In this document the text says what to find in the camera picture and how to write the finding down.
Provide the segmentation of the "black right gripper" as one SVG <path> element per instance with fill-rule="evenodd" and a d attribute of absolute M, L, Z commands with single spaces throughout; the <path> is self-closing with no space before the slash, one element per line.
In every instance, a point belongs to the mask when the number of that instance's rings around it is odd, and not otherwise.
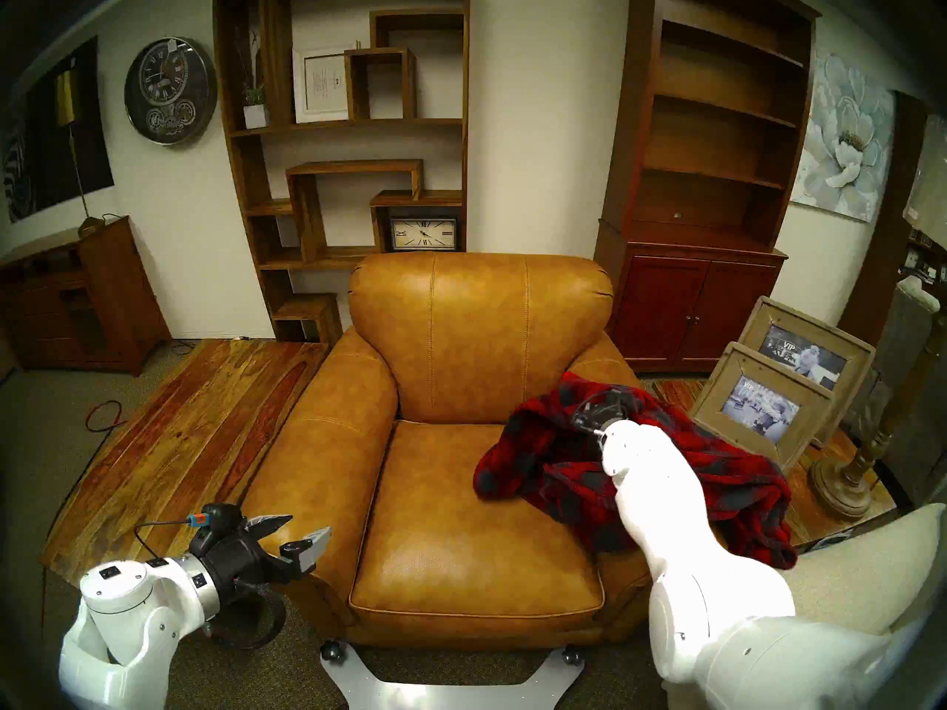
<path fill-rule="evenodd" d="M 571 415 L 571 427 L 595 439 L 605 439 L 609 428 L 619 422 L 634 421 L 637 400 L 630 390 L 604 390 L 578 404 Z"/>

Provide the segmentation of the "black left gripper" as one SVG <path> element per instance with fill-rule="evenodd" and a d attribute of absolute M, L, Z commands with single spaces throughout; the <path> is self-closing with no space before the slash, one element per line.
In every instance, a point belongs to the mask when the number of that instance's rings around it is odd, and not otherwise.
<path fill-rule="evenodd" d="M 259 541 L 276 533 L 292 515 L 265 515 L 246 519 L 239 506 L 204 504 L 197 533 L 188 552 L 203 565 L 220 602 L 237 599 L 242 585 L 285 585 L 296 575 L 311 573 L 328 547 L 331 527 L 280 546 L 279 556 L 266 552 Z"/>

